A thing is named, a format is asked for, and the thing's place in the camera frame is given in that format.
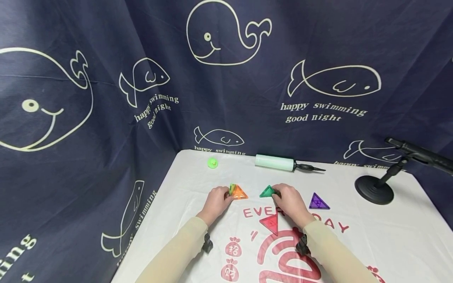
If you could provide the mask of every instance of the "microphone stand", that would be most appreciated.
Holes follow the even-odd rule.
[[[389,204],[395,196],[392,188],[386,183],[392,176],[398,174],[409,160],[402,157],[398,163],[393,164],[387,173],[378,179],[373,176],[359,177],[354,183],[357,192],[367,201],[375,204]]]
[[[393,190],[386,182],[392,176],[398,174],[398,172],[407,164],[409,159],[453,175],[453,160],[404,140],[399,141],[387,137],[385,142],[394,145],[395,149],[402,152],[404,156],[398,163],[392,165],[381,179],[372,176],[362,176],[356,180],[355,187],[357,192],[372,203],[384,205],[389,204],[393,200]]]

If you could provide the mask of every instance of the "cartoon whale print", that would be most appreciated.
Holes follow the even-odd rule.
[[[288,85],[288,95],[290,97],[293,96],[294,92],[305,83],[309,88],[319,93],[328,95],[328,96],[337,96],[337,97],[356,97],[356,96],[365,96],[371,94],[373,92],[379,91],[382,87],[381,77],[379,73],[369,67],[363,65],[348,65],[348,66],[340,66],[340,67],[333,67],[329,69],[325,69],[319,72],[316,72],[310,76],[306,76],[304,71],[305,60],[300,61],[297,63],[293,69],[291,70],[291,81]],[[326,87],[325,79],[330,78],[330,75],[333,75],[333,70],[342,70],[342,72],[347,71],[362,71],[365,73],[365,81],[360,84],[357,81],[345,80],[344,78],[339,78],[332,82],[331,87]],[[295,80],[301,78],[302,81],[299,82],[296,86]]]
[[[22,152],[46,149],[90,117],[93,90],[79,50],[69,61],[72,75],[49,55],[30,48],[2,48],[0,58],[0,72],[9,74],[2,79],[0,146]],[[49,80],[48,73],[59,81]]]
[[[210,24],[203,25],[202,20],[207,19],[207,17],[209,16],[208,13],[203,13],[202,11],[196,13],[195,15],[194,15],[194,13],[197,10],[199,10],[200,7],[205,7],[208,4],[212,4],[212,3],[217,3],[217,4],[222,5],[224,8],[226,8],[224,10],[228,10],[234,17],[234,19],[231,18],[231,21],[235,21],[235,23],[233,23],[233,25],[235,27],[232,29],[234,31],[234,36],[232,36],[231,38],[237,37],[237,39],[240,42],[240,47],[245,48],[246,50],[250,50],[250,54],[247,55],[246,59],[244,59],[244,60],[236,59],[236,62],[229,62],[229,63],[208,62],[207,61],[207,59],[209,57],[211,57],[211,55],[218,53],[218,52],[222,52],[222,50],[223,50],[220,47],[219,36],[217,34],[217,32],[219,30],[215,25],[210,25]],[[251,32],[249,30],[250,27],[253,27],[254,29],[261,28],[262,31],[260,32],[259,35],[257,35],[255,32]],[[223,0],[204,0],[200,3],[198,3],[192,9],[192,11],[190,11],[189,17],[187,18],[187,24],[186,24],[186,35],[187,35],[187,42],[189,44],[190,52],[192,52],[192,55],[195,57],[195,59],[197,59],[199,62],[201,62],[203,64],[207,64],[207,65],[234,66],[234,65],[240,65],[240,64],[248,62],[258,53],[258,51],[261,47],[261,41],[262,41],[263,35],[270,36],[271,32],[272,32],[272,21],[270,19],[264,19],[259,23],[251,21],[246,25],[245,38],[253,38],[254,42],[252,45],[246,44],[241,35],[241,26],[239,25],[239,19],[236,15],[236,12],[234,11],[233,7],[231,7],[227,2],[225,2]],[[200,43],[201,44],[205,43],[204,46],[206,47],[205,49],[207,49],[206,52],[201,53],[201,51],[199,51],[199,50],[194,51],[194,49],[193,49],[194,46],[196,44],[200,44]]]
[[[124,209],[123,218],[121,219],[120,234],[118,236],[110,236],[105,233],[101,234],[102,249],[106,252],[112,252],[114,258],[121,255],[121,242],[123,236],[135,220],[135,215],[137,214],[137,210],[139,208],[144,185],[145,182],[142,180],[137,180],[134,184],[134,190],[130,195],[129,201]]]
[[[144,92],[155,86],[164,85],[169,80],[170,76],[164,68],[153,59],[145,57],[137,61],[132,67],[132,83],[121,72],[118,85],[121,91],[126,94],[129,105],[137,108],[137,92]]]
[[[193,129],[193,133],[195,134],[195,141],[197,144],[200,144],[203,139],[213,144],[221,144],[225,146],[244,144],[244,140],[239,135],[226,130],[216,129],[208,132],[207,134],[202,134],[200,127],[198,126]]]
[[[349,144],[349,149],[344,153],[343,158],[348,159],[356,153],[360,153],[366,157],[385,161],[389,163],[398,163],[398,160],[401,158],[401,155],[396,155],[392,152],[395,152],[395,147],[387,148],[366,148],[362,147],[364,140],[355,140]]]

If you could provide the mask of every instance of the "green triangle tile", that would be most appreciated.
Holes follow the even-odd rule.
[[[267,188],[260,194],[260,197],[271,197],[274,194],[274,189],[269,185]]]
[[[230,184],[230,196],[233,194],[234,189],[236,188],[236,184]]]

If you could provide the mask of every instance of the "table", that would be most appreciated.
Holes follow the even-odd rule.
[[[209,157],[218,159],[216,169],[207,166]],[[303,282],[298,274],[307,283],[331,282],[316,261],[314,266],[310,258],[297,259],[294,246],[281,244],[295,240],[291,220],[279,213],[280,237],[276,239],[259,223],[275,213],[272,198],[259,195],[268,185],[281,182],[297,188],[307,206],[314,192],[330,206],[330,210],[310,211],[380,282],[452,280],[453,232],[411,174],[400,172],[391,178],[388,183],[395,199],[379,206],[360,197],[354,181],[362,175],[381,177],[384,169],[304,162],[326,172],[292,173],[256,167],[254,161],[252,156],[181,151],[112,282],[134,282],[179,228],[201,210],[209,191],[230,183],[238,184],[249,198],[233,201],[214,223],[209,230],[214,248],[209,254],[200,253],[180,282],[228,282],[222,277],[233,277],[237,282],[264,283],[273,282],[270,278],[276,274],[282,282]]]

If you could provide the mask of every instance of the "hand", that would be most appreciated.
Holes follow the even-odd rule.
[[[233,201],[228,187],[213,188],[207,195],[203,209],[197,214],[209,227],[227,209]]]
[[[315,221],[313,215],[307,210],[304,200],[299,192],[287,184],[273,185],[272,188],[280,193],[272,194],[275,203],[301,228]]]

